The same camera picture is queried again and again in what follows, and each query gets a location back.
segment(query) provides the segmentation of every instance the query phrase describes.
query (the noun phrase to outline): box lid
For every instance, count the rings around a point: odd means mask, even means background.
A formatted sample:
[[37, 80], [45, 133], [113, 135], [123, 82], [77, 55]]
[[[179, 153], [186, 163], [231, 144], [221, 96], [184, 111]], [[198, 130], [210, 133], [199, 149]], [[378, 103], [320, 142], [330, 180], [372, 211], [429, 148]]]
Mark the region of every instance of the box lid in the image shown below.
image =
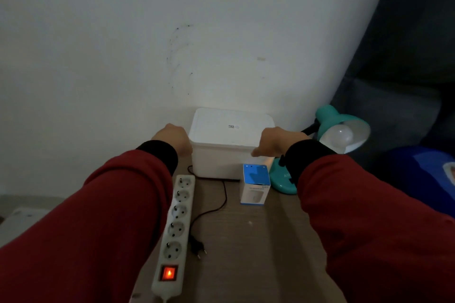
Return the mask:
[[194, 145], [253, 149], [259, 145], [261, 133], [267, 127], [275, 127], [267, 114], [199, 108], [189, 138]]
[[262, 164], [244, 164], [243, 180], [247, 184], [270, 186], [270, 177], [268, 176], [267, 166]]

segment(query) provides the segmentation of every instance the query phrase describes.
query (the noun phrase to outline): red sleeve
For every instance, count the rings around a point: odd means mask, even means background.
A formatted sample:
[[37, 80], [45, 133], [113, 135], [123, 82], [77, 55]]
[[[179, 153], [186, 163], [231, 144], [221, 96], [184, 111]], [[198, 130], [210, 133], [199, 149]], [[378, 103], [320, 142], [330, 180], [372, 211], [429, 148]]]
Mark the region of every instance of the red sleeve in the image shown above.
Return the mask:
[[323, 156], [298, 183], [302, 208], [348, 302], [452, 302], [455, 221], [367, 173]]
[[151, 154], [109, 160], [0, 249], [2, 302], [127, 303], [166, 224], [172, 177]]

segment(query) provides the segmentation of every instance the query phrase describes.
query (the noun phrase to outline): blue box top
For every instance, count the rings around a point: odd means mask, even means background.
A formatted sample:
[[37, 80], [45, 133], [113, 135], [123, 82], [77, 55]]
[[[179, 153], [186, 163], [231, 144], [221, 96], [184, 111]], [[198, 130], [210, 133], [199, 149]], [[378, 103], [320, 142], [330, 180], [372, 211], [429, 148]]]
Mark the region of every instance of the blue box top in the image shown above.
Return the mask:
[[270, 186], [267, 166], [262, 164], [244, 164], [243, 178], [247, 184], [259, 184]]

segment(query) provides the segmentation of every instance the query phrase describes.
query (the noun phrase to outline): light bulb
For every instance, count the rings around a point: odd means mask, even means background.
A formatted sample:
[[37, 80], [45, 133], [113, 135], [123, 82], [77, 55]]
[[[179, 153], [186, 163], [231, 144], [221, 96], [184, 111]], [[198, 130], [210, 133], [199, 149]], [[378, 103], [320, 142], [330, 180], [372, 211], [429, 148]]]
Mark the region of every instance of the light bulb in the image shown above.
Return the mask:
[[346, 125], [335, 125], [327, 130], [325, 136], [335, 147], [344, 148], [352, 143], [354, 132]]

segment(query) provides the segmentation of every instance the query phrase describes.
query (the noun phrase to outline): power cord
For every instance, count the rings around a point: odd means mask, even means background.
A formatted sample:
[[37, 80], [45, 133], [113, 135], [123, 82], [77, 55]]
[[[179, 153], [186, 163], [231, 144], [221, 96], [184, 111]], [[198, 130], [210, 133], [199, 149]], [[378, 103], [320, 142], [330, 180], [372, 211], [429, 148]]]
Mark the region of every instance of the power cord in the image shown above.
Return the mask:
[[[194, 175], [196, 178], [200, 178], [198, 176], [196, 176], [194, 174], [194, 172], [192, 172], [190, 170], [190, 168], [192, 168], [193, 166], [190, 165], [187, 170], [188, 172], [191, 174], [191, 175]], [[210, 214], [212, 212], [216, 212], [216, 211], [219, 211], [221, 210], [228, 202], [228, 193], [226, 192], [226, 184], [224, 183], [224, 180], [220, 180], [222, 183], [223, 183], [223, 187], [224, 187], [224, 203], [219, 207], [219, 208], [215, 208], [214, 210], [209, 210], [209, 211], [206, 211], [206, 212], [202, 212], [201, 214], [198, 214], [196, 216], [195, 219], [192, 220], [192, 222], [190, 223], [190, 229], [189, 229], [189, 236], [188, 236], [188, 243], [190, 244], [190, 250], [191, 250], [191, 253], [193, 253], [194, 255], [197, 256], [197, 258], [200, 260], [201, 257], [199, 256], [199, 252], [204, 252], [205, 254], [207, 254], [205, 248], [204, 248], [204, 243], [198, 241], [192, 234], [191, 234], [191, 228], [193, 227], [194, 225], [194, 222], [196, 220], [198, 220], [199, 218], [201, 218], [204, 214]]]

